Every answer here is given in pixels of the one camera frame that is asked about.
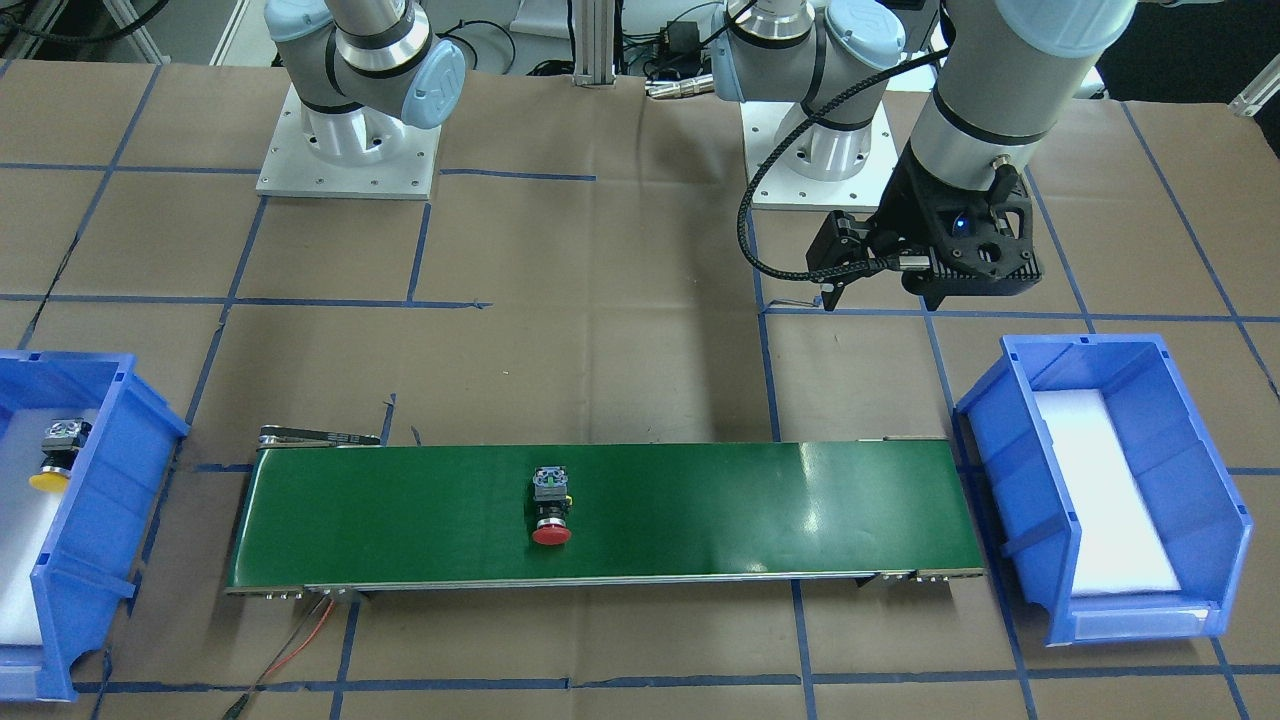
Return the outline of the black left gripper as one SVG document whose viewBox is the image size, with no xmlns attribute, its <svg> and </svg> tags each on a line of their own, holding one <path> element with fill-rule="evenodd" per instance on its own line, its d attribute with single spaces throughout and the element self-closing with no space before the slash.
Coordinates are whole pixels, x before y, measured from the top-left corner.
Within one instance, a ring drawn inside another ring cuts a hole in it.
<svg viewBox="0 0 1280 720">
<path fill-rule="evenodd" d="M 829 211 L 806 251 L 809 272 L 844 268 L 819 282 L 833 311 L 844 290 L 881 272 L 888 258 L 902 287 L 936 310 L 952 296 L 1014 296 L 1042 278 L 1032 242 L 1033 209 L 1019 170 L 998 159 L 993 179 L 963 190 L 933 177 L 905 151 L 870 223 Z"/>
</svg>

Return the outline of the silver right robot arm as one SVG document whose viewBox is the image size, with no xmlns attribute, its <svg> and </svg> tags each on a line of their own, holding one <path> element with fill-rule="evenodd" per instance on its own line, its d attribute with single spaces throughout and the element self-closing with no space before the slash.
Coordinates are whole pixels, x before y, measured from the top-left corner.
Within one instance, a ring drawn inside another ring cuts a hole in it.
<svg viewBox="0 0 1280 720">
<path fill-rule="evenodd" d="M 324 161 L 383 161 L 406 128 L 438 128 L 460 101 L 465 54 L 419 1 L 269 1 L 264 18 Z"/>
</svg>

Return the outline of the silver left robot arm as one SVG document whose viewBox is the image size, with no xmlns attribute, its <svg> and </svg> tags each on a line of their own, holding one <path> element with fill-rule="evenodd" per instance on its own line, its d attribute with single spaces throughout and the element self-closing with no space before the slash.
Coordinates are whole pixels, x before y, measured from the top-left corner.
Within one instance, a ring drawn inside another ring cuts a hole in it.
<svg viewBox="0 0 1280 720">
<path fill-rule="evenodd" d="M 1129 26 L 1133 1 L 950 1 L 950 45 L 908 59 L 906 31 L 878 1 L 727 1 L 712 36 L 716 94 L 788 102 L 774 146 L 750 170 L 736 215 L 739 249 L 763 275 L 844 290 L 881 272 L 937 309 L 959 296 L 1014 296 L 1041 281 L 1023 172 L 1088 69 Z M 940 63 L 876 210 L 835 209 L 801 272 L 765 264 L 748 214 L 777 164 L 823 181 L 822 145 L 863 143 L 887 83 Z"/>
</svg>

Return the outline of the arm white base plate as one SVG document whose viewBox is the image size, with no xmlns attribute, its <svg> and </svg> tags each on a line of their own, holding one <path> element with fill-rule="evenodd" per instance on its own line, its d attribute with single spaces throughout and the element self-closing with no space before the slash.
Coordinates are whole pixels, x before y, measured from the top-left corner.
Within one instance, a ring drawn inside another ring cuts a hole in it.
<svg viewBox="0 0 1280 720">
<path fill-rule="evenodd" d="M 289 87 L 256 190 L 276 197 L 425 201 L 440 133 L 371 108 L 319 113 Z"/>
<path fill-rule="evenodd" d="M 796 102 L 741 106 L 746 177 L 754 177 L 786 135 L 805 118 Z M 870 213 L 899 152 L 883 106 L 868 126 L 837 131 L 813 126 L 795 140 L 756 187 L 753 205 L 768 210 Z"/>
</svg>

